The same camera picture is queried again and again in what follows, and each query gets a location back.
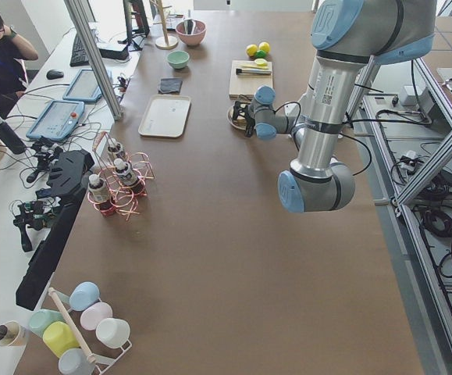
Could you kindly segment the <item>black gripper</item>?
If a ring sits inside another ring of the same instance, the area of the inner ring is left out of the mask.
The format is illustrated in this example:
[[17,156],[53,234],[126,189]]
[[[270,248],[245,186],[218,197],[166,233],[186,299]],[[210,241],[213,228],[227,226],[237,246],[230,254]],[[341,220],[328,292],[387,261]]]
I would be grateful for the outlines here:
[[230,124],[237,130],[242,130],[246,137],[251,137],[254,131],[254,118],[249,113],[247,102],[235,101],[230,109]]

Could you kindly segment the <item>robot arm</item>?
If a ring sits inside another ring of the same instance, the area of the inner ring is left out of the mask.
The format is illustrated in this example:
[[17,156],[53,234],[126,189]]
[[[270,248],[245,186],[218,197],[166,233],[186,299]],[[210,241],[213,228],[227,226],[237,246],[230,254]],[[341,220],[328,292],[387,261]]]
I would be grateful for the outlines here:
[[351,201],[354,177],[333,152],[356,77],[369,62],[381,66],[426,55],[435,18],[434,1],[325,1],[319,7],[311,26],[316,55],[299,113],[277,114],[269,86],[259,87],[244,110],[246,136],[289,134],[298,147],[277,180],[287,211],[333,211]]

